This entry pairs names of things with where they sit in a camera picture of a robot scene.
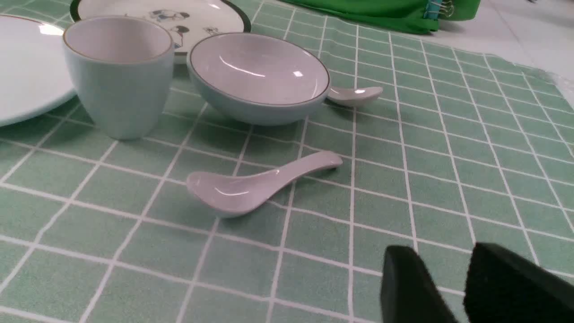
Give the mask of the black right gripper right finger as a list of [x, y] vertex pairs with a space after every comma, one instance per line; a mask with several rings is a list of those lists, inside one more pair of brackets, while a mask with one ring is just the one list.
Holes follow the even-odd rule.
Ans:
[[510, 249], [476, 243], [464, 307], [470, 323], [571, 323], [574, 288]]

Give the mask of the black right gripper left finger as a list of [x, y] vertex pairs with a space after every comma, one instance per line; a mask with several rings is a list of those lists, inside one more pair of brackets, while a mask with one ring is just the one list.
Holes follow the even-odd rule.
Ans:
[[403, 245], [385, 250], [380, 306], [384, 323], [457, 323], [422, 258]]

